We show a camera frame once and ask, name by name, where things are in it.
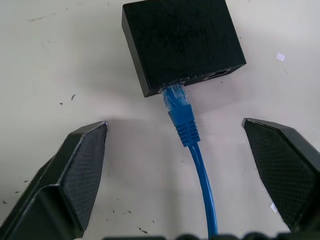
ethernet cable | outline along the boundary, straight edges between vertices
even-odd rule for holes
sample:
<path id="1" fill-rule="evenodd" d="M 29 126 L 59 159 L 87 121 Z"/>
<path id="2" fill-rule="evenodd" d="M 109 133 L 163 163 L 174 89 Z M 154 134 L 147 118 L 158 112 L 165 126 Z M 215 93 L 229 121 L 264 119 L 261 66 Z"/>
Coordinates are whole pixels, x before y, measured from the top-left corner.
<path id="1" fill-rule="evenodd" d="M 161 92 L 165 106 L 168 108 L 169 116 L 178 132 L 182 144 L 184 147 L 188 147 L 191 152 L 202 189 L 208 238 L 210 239 L 218 234 L 217 217 L 209 178 L 198 146 L 200 137 L 195 116 L 180 84 L 164 87 Z"/>

white table surface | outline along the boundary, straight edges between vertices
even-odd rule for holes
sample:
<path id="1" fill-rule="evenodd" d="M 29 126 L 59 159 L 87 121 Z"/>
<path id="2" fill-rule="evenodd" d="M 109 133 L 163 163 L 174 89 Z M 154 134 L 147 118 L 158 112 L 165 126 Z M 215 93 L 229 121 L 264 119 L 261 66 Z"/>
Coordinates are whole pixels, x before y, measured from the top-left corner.
<path id="1" fill-rule="evenodd" d="M 143 235 L 139 228 L 167 238 L 207 236 L 189 150 L 162 97 L 143 97 L 121 27 L 128 2 L 0 2 L 0 223 L 68 133 L 107 120 L 100 188 L 83 239 Z M 219 232 L 273 236 L 288 229 L 270 209 L 241 122 L 294 127 L 319 150 L 320 1 L 227 4 L 247 65 L 186 91 Z"/>

black box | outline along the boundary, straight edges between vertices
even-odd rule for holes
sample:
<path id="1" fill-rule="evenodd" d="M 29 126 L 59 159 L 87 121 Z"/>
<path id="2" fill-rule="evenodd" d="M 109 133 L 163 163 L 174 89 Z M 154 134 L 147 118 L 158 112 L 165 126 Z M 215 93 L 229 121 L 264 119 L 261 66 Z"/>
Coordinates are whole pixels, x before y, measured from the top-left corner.
<path id="1" fill-rule="evenodd" d="M 145 0 L 123 5 L 122 28 L 143 95 L 190 85 L 246 64 L 225 0 Z"/>

blue ethernet cable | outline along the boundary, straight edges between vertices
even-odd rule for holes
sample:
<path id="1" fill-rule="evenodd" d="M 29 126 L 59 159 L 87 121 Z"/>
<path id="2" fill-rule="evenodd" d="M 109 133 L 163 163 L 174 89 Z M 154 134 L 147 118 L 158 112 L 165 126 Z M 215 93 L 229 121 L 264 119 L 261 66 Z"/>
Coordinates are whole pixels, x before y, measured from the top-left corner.
<path id="1" fill-rule="evenodd" d="M 162 89 L 165 106 L 175 126 L 184 147 L 188 147 L 198 173 L 205 207 L 208 238 L 218 234 L 215 203 L 209 178 L 201 156 L 198 142 L 200 141 L 195 116 L 186 94 L 180 84 L 174 84 Z"/>

cable strain relief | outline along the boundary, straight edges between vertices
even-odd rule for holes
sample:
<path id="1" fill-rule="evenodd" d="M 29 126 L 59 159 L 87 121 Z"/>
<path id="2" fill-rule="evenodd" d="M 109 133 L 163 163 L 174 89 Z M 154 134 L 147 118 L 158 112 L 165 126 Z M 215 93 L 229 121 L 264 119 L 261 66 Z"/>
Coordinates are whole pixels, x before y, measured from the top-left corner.
<path id="1" fill-rule="evenodd" d="M 200 141 L 195 121 L 188 121 L 175 128 L 184 147 L 192 146 Z"/>

